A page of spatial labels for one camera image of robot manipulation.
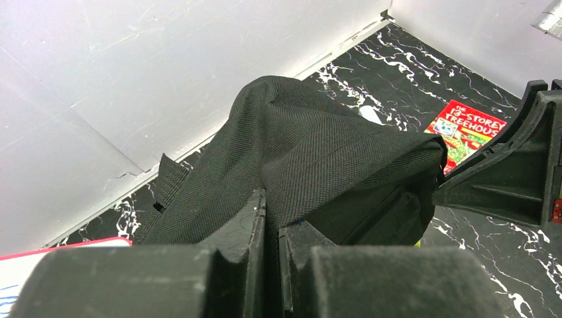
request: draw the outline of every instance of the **book cover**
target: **book cover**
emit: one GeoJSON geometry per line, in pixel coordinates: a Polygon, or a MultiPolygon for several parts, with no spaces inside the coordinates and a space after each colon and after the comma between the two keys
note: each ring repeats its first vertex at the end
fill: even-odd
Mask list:
{"type": "Polygon", "coordinates": [[[505,126],[506,122],[501,119],[458,101],[450,101],[425,132],[443,136],[449,150],[444,169],[445,174],[448,174],[492,140],[505,126]]]}

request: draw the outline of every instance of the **black cloth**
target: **black cloth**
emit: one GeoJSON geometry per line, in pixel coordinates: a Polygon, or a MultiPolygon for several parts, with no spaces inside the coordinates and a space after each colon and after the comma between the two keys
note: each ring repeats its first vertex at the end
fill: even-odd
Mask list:
{"type": "MultiPolygon", "coordinates": [[[[416,228],[406,235],[407,242],[415,242],[433,217],[431,193],[443,177],[447,155],[440,136],[371,123],[301,81],[275,76],[242,89],[206,148],[179,188],[159,179],[158,187],[162,182],[175,194],[173,199],[161,195],[166,198],[163,214],[139,236],[144,244],[197,243],[234,216],[254,189],[263,188],[270,266],[277,266],[280,227],[311,214],[318,219],[323,207],[330,207],[330,213],[344,213],[342,207],[349,207],[349,215],[369,212],[378,205],[375,201],[383,201],[377,197],[386,197],[380,191],[393,193],[388,202],[403,201],[400,218],[392,222],[404,220],[416,228]],[[415,211],[408,214],[407,207],[415,211]]],[[[377,244],[406,242],[405,235],[400,241],[389,235],[397,227],[379,223],[375,229],[369,235],[377,244]]]]}

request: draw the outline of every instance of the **black marble surface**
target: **black marble surface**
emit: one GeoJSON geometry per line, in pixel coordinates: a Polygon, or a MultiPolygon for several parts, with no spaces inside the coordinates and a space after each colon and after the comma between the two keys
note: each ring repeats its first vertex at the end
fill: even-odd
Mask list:
{"type": "MultiPolygon", "coordinates": [[[[371,106],[383,125],[423,131],[451,100],[509,120],[519,100],[395,25],[389,25],[305,82],[349,107],[371,106]]],[[[200,156],[183,163],[191,167],[200,156]]],[[[58,245],[133,238],[152,209],[148,182],[58,245]]],[[[423,246],[474,252],[494,282],[507,317],[562,317],[562,226],[542,230],[437,208],[423,246]]]]}

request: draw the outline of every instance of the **red border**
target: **red border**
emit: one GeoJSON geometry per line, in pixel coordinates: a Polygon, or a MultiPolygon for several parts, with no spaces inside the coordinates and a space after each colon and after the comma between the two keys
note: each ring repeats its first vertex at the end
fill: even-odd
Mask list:
{"type": "Polygon", "coordinates": [[[82,242],[82,243],[76,243],[76,244],[71,244],[71,245],[62,245],[62,246],[57,246],[57,247],[52,247],[52,248],[45,248],[42,250],[34,250],[32,252],[26,252],[26,253],[19,253],[19,254],[13,254],[13,255],[7,255],[7,256],[0,256],[0,260],[10,260],[12,258],[18,258],[18,257],[22,257],[22,256],[29,256],[29,255],[35,255],[35,254],[40,254],[40,253],[47,253],[47,252],[51,252],[53,250],[59,250],[61,248],[67,248],[67,247],[81,247],[81,246],[87,246],[87,245],[92,245],[95,243],[101,243],[101,242],[109,242],[110,240],[124,240],[125,242],[127,242],[127,244],[129,244],[129,246],[133,245],[133,242],[127,240],[124,237],[110,237],[110,238],[104,238],[101,240],[91,240],[89,242],[82,242]]]}

